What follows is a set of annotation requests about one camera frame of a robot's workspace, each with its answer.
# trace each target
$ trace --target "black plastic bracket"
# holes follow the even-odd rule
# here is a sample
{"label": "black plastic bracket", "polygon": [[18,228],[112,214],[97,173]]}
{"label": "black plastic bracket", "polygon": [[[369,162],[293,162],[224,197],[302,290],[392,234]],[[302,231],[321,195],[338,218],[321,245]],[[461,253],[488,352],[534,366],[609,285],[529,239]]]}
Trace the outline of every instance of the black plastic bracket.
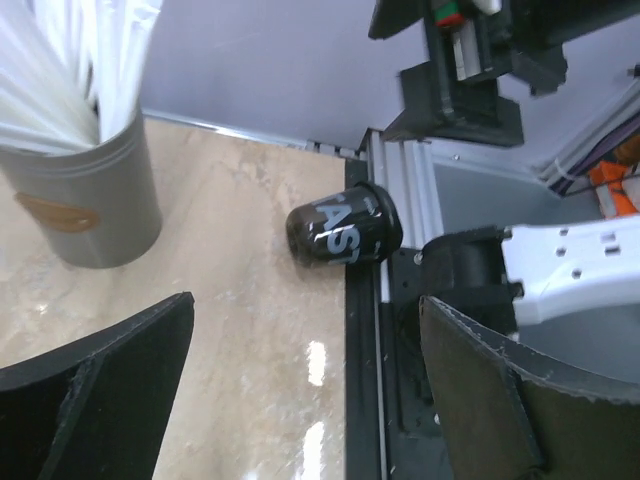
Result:
{"label": "black plastic bracket", "polygon": [[387,474],[394,480],[451,480],[453,473],[420,350],[420,251],[389,259],[391,303],[380,304]]}
{"label": "black plastic bracket", "polygon": [[503,147],[524,143],[520,107],[498,92],[496,78],[478,84],[456,80],[453,44],[436,26],[427,0],[419,1],[429,61],[400,73],[405,110],[384,140],[442,137]]}
{"label": "black plastic bracket", "polygon": [[510,283],[502,255],[508,231],[479,228],[442,235],[422,249],[422,294],[437,297],[503,335],[518,330],[513,299],[524,295]]}

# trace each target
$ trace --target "marble surface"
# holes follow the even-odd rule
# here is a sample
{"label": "marble surface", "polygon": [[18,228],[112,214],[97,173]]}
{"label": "marble surface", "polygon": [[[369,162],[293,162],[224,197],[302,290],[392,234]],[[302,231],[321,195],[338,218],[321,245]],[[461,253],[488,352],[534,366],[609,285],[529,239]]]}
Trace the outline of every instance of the marble surface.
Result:
{"label": "marble surface", "polygon": [[339,480],[344,270],[305,271],[284,223],[344,161],[147,121],[164,227],[135,262],[61,263],[0,176],[0,367],[191,291],[191,349],[156,480]]}

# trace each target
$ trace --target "gray cylindrical container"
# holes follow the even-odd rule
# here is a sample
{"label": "gray cylindrical container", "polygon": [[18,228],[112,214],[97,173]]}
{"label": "gray cylindrical container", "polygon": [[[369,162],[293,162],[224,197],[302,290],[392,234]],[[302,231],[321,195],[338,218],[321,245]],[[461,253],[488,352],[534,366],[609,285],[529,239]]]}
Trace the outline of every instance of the gray cylindrical container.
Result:
{"label": "gray cylindrical container", "polygon": [[53,251],[88,268],[123,265],[145,253],[162,227],[144,119],[74,155],[0,152],[16,200],[36,219]]}

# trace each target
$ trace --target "orange label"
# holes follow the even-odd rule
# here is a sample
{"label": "orange label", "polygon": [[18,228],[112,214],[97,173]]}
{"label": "orange label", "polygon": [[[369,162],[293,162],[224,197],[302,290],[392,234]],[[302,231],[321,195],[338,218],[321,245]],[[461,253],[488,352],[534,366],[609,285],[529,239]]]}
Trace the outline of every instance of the orange label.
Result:
{"label": "orange label", "polygon": [[42,225],[66,233],[81,233],[100,223],[100,216],[87,208],[73,207],[16,193],[16,201]]}

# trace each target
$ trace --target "black cup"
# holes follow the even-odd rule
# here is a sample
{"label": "black cup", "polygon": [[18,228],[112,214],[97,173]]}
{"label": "black cup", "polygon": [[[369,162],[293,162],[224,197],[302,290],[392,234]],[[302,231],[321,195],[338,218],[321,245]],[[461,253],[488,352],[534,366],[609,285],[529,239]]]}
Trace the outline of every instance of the black cup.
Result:
{"label": "black cup", "polygon": [[302,265],[381,262],[402,244],[402,226],[387,191],[372,183],[294,209],[287,239]]}

